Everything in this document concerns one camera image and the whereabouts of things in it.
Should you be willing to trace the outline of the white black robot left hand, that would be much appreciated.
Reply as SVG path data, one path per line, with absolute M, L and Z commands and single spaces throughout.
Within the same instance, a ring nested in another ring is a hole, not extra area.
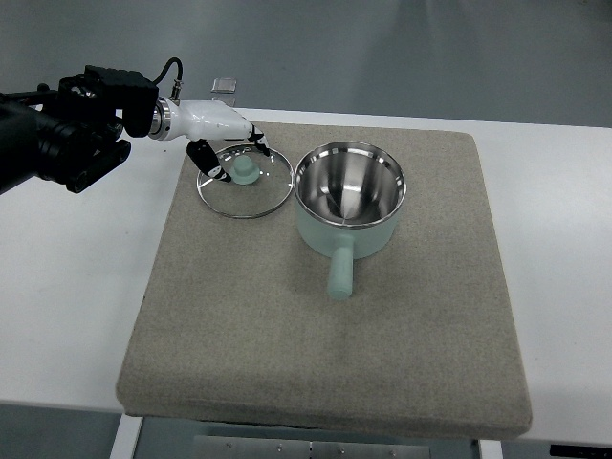
M 264 133 L 219 100 L 158 98 L 148 137 L 161 142 L 187 138 L 186 154 L 198 169 L 207 177 L 226 183 L 232 178 L 220 165 L 209 141 L 250 142 L 266 157 L 271 155 Z

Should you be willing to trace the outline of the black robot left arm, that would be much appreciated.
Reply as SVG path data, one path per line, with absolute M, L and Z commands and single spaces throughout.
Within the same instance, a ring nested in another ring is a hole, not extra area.
M 123 164 L 131 144 L 162 123 L 159 83 L 170 67 L 149 79 L 136 71 L 88 65 L 61 79 L 55 90 L 41 83 L 33 92 L 1 96 L 1 190 L 32 177 L 79 193 Z

